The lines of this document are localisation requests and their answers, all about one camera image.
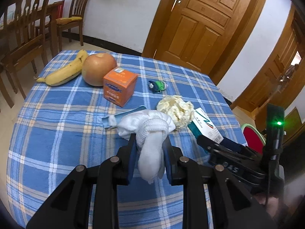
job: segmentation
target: metal screw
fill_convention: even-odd
[[[182,163],[187,163],[189,161],[189,158],[188,157],[185,157],[185,156],[182,156],[179,158],[179,160],[182,162]]]
[[[82,172],[83,170],[85,169],[85,166],[83,166],[83,165],[78,165],[78,166],[76,166],[76,168],[75,168],[75,170],[77,171],[77,172]]]
[[[215,169],[218,171],[223,171],[225,168],[221,164],[218,164],[215,166]]]
[[[113,157],[111,157],[110,162],[116,163],[116,162],[118,162],[119,160],[120,160],[119,157],[113,156]]]

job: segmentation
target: white wall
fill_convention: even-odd
[[[295,100],[285,110],[285,116],[287,116],[294,108],[298,109],[302,123],[305,121],[305,86],[295,98]]]
[[[61,0],[50,0],[50,3]],[[83,34],[142,52],[160,0],[89,0]],[[71,0],[65,0],[63,16]]]
[[[273,51],[288,17],[290,0],[266,0],[241,52],[217,87],[234,101],[248,86]]]

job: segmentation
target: small toy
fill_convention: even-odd
[[[153,92],[161,93],[167,88],[167,84],[163,81],[148,81],[149,82],[149,88]]]

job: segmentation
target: blue plaid tablecloth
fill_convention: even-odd
[[[62,51],[40,76],[45,77],[66,65],[76,54],[77,51]],[[156,109],[164,95],[182,95],[183,100],[191,101],[195,108],[201,107],[223,136],[240,144],[246,143],[235,116],[208,76],[154,59],[112,55],[118,66],[139,75],[135,92],[123,108],[104,99],[103,88],[89,86],[81,75],[57,87],[36,83],[27,96],[14,126],[7,163],[10,210],[19,225],[25,227],[75,166],[100,165],[126,144],[116,129],[103,128],[102,118],[109,114],[140,105]],[[162,94],[153,94],[148,89],[149,80],[163,80],[168,87]],[[185,156],[198,163],[208,160],[188,128],[170,133],[170,140]],[[170,186],[166,175],[149,185],[136,168],[131,184],[118,187],[120,227],[180,229],[182,189],[182,186]],[[212,228],[206,187],[205,190]],[[92,216],[93,207],[90,208],[89,228]]]

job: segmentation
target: floor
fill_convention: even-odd
[[[103,48],[90,45],[87,43],[84,43],[84,46],[81,47],[80,43],[78,41],[72,41],[72,43],[68,42],[68,39],[63,38],[63,50],[80,50],[80,49],[85,49],[85,50],[95,50],[95,51],[107,51]],[[47,50],[48,54],[48,60],[50,61],[52,59],[51,57],[51,52],[48,49]],[[38,73],[40,73],[43,69],[43,63],[41,57],[37,57],[35,59],[36,67]],[[6,191],[6,164],[7,164],[7,156],[8,156],[8,150],[10,146],[10,139],[11,135],[13,132],[13,127],[17,118],[17,115],[19,113],[19,110],[21,109],[23,105],[23,98],[18,92],[15,94],[13,90],[11,89],[11,86],[7,80],[7,77],[5,73],[1,73],[2,79],[4,81],[5,86],[7,87],[7,90],[15,103],[13,108],[11,109],[6,101],[4,100],[2,94],[0,93],[0,142],[1,142],[1,147],[0,147],[0,199],[6,206],[6,208],[9,210],[8,206],[8,196],[7,196],[7,191]],[[27,65],[22,72],[19,72],[19,78],[22,84],[22,87],[24,89],[24,92],[27,94],[32,86],[35,83],[34,80],[34,73],[31,64]],[[247,116],[241,109],[235,108],[233,110],[233,113],[236,116],[237,121],[239,122],[240,125],[249,123],[255,126],[254,121]]]

